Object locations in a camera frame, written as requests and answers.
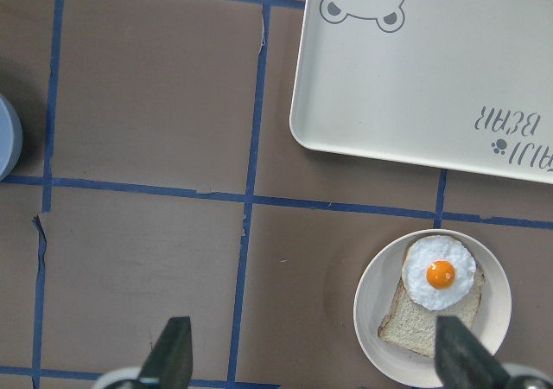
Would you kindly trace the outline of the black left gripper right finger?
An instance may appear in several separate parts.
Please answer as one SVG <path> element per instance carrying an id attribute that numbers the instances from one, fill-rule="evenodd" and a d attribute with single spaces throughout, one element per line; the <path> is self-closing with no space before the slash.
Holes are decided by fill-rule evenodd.
<path id="1" fill-rule="evenodd" d="M 438 316 L 435 372 L 445 388 L 505 388 L 509 373 L 456 316 Z"/>

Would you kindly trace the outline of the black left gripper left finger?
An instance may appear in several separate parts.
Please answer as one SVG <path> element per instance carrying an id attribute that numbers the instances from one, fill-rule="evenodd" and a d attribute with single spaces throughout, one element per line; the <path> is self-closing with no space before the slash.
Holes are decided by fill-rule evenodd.
<path id="1" fill-rule="evenodd" d="M 189 316 L 171 317 L 138 374 L 146 388 L 187 388 L 193 371 Z"/>

